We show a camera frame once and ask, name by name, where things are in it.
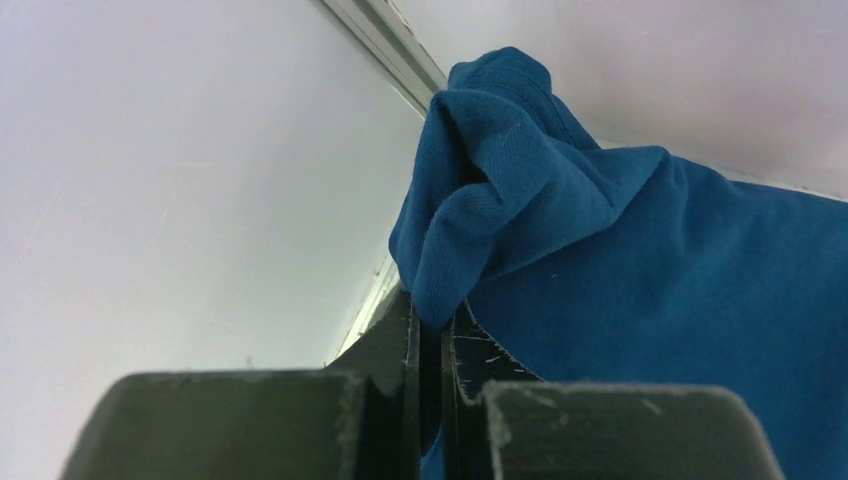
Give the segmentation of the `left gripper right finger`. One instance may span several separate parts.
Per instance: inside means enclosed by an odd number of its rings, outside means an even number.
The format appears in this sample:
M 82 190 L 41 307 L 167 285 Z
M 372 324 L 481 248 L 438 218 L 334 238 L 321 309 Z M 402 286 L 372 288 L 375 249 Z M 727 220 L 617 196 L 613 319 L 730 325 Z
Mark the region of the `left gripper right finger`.
M 557 383 L 461 307 L 443 332 L 449 479 L 779 479 L 755 416 L 716 386 Z

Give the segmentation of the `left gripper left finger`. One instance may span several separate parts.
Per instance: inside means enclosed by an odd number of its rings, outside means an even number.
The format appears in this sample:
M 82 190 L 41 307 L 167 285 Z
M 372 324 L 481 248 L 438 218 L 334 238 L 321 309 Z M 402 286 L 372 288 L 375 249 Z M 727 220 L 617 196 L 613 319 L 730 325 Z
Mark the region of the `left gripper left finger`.
M 317 370 L 138 373 L 103 395 L 66 479 L 415 479 L 419 322 L 398 292 Z

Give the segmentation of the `navy blue printed t-shirt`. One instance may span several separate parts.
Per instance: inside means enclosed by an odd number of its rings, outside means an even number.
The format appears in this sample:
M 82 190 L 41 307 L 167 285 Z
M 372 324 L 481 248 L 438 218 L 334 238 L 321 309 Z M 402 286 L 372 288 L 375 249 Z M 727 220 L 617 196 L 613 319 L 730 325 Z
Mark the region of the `navy blue printed t-shirt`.
M 724 386 L 789 479 L 847 475 L 847 206 L 605 149 L 506 47 L 431 100 L 389 238 L 422 329 L 462 304 L 546 380 Z

